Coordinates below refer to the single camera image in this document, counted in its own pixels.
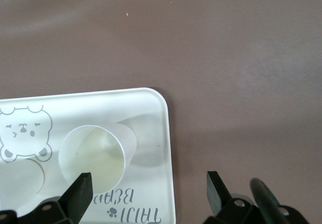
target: brown table surface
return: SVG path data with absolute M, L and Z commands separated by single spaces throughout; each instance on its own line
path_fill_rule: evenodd
M 322 0 L 0 0 L 0 99 L 151 87 L 170 112 L 177 223 L 206 172 L 322 219 Z

